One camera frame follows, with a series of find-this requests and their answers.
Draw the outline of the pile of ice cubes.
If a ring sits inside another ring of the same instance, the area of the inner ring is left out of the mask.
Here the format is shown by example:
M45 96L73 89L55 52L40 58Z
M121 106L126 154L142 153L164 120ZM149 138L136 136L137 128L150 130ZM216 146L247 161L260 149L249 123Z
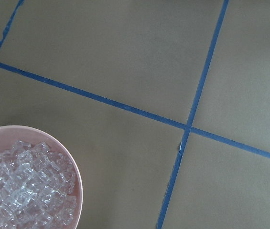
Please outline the pile of ice cubes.
M62 229L74 218L76 172L44 143L0 152L0 229Z

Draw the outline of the pink bowl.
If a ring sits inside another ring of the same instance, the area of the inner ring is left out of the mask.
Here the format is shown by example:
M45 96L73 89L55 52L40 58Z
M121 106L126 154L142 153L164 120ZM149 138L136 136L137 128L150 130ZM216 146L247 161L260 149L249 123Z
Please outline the pink bowl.
M64 228L77 228L83 207L83 183L78 166L70 152L56 138L42 130L22 125L0 126L0 152L10 149L16 140L23 140L25 142L32 143L33 145L40 142L45 142L51 150L63 153L71 160L73 169L76 172L74 194L76 196L77 204L74 208L73 220L69 225L64 226Z

